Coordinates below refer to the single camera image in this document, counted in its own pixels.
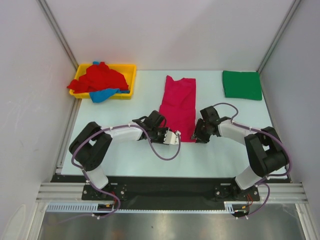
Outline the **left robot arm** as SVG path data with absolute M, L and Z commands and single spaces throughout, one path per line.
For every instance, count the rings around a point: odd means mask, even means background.
M 93 194 L 98 199 L 105 200 L 110 196 L 111 188 L 101 164 L 109 147 L 116 143 L 140 140 L 147 140 L 150 144 L 178 144 L 179 135 L 167 127 L 166 123 L 166 118 L 156 110 L 127 125 L 105 129 L 94 121 L 89 122 L 69 146 L 71 163 L 94 185 Z

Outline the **magenta t shirt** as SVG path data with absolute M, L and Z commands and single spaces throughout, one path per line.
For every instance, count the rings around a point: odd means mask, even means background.
M 196 127 L 196 79 L 165 79 L 164 94 L 159 112 L 166 119 L 166 126 L 181 133 L 181 141 L 192 143 Z

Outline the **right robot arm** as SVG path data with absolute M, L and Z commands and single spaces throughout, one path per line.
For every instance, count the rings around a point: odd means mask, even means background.
M 249 189 L 273 175 L 274 171 L 290 165 L 290 158 L 273 127 L 254 128 L 234 121 L 235 116 L 220 117 L 215 106 L 200 111 L 192 139 L 206 144 L 212 136 L 231 139 L 246 148 L 249 166 L 234 177 L 229 195 L 242 201 Z

